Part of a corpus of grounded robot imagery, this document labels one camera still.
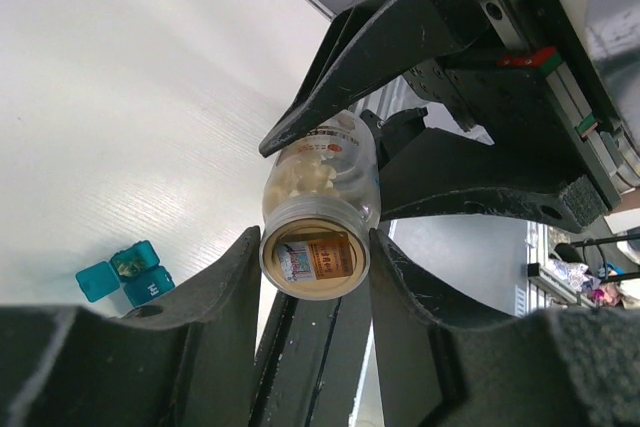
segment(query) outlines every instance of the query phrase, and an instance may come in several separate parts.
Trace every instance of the pill bottle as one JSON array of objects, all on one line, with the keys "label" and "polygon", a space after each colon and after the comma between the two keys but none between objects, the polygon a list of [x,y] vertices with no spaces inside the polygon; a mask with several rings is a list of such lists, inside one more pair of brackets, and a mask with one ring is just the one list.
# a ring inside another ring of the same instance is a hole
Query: pill bottle
[{"label": "pill bottle", "polygon": [[260,266],[281,291],[335,299],[369,271],[369,234],[380,221],[373,135],[342,111],[284,148],[262,199]]}]

